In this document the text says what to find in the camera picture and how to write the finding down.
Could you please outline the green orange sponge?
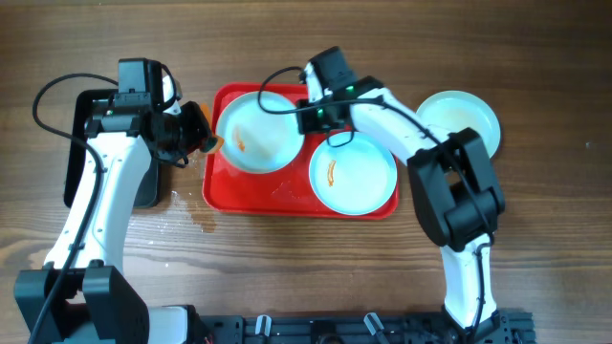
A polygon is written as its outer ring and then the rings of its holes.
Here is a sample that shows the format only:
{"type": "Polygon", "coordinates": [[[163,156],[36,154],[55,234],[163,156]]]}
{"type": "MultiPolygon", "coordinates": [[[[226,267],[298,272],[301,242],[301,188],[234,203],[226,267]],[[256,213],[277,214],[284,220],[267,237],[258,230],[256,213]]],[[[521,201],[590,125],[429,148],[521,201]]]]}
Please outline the green orange sponge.
{"type": "Polygon", "coordinates": [[[199,109],[202,113],[202,119],[205,127],[205,138],[202,140],[200,151],[205,155],[212,155],[217,153],[223,144],[224,139],[219,137],[211,129],[211,114],[208,106],[205,103],[199,105],[199,109]]]}

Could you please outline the white plate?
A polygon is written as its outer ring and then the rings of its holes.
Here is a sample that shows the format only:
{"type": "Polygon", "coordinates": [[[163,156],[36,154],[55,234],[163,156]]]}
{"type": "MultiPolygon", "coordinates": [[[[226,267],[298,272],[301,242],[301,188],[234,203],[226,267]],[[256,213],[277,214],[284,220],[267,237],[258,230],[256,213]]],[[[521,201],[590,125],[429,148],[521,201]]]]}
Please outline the white plate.
{"type": "Polygon", "coordinates": [[[342,132],[315,149],[308,177],[326,207],[339,214],[360,216],[391,199],[398,170],[395,158],[376,140],[360,132],[342,132]]]}
{"type": "Polygon", "coordinates": [[[463,91],[443,91],[428,97],[416,115],[428,124],[459,132],[475,130],[482,138],[492,158],[501,143],[501,127],[491,106],[473,94],[463,91]]]}
{"type": "Polygon", "coordinates": [[[225,140],[221,153],[243,172],[268,174],[292,162],[304,136],[298,132],[295,105],[272,92],[246,93],[231,101],[216,124],[225,140]]]}

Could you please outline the white plate top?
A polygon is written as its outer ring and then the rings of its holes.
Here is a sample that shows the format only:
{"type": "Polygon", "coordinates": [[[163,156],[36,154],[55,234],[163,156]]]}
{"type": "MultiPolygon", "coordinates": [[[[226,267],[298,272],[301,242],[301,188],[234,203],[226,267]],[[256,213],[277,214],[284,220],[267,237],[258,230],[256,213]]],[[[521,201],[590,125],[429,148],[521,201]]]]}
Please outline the white plate top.
{"type": "Polygon", "coordinates": [[[443,91],[428,97],[416,115],[428,124],[459,132],[475,130],[482,138],[492,158],[501,143],[501,127],[491,106],[473,94],[463,91],[443,91]]]}

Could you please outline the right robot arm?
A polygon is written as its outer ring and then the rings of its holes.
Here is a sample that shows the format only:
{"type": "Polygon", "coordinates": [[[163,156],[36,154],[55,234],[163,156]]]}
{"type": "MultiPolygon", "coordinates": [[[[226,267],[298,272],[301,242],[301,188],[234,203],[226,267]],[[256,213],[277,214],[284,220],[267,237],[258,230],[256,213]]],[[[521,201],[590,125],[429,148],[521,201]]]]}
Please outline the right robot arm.
{"type": "Polygon", "coordinates": [[[301,133],[348,127],[406,165],[417,220],[443,256],[444,312],[465,340],[483,339],[498,315],[489,263],[505,200],[481,136],[417,118],[381,81],[357,77],[339,47],[312,57],[299,79],[308,92],[298,103],[301,133]]]}

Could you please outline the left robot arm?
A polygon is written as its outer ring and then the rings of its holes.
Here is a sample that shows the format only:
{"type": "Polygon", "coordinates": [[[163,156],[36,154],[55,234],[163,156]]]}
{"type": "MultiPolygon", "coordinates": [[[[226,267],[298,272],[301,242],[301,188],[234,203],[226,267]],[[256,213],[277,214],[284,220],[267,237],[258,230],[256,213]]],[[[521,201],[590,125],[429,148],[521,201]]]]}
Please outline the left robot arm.
{"type": "Polygon", "coordinates": [[[130,216],[152,162],[178,168],[220,145],[205,110],[182,102],[161,62],[126,58],[114,93],[91,109],[85,159],[61,233],[40,269],[21,271],[14,298],[33,343],[209,343],[192,306],[150,308],[122,272],[130,216]]]}

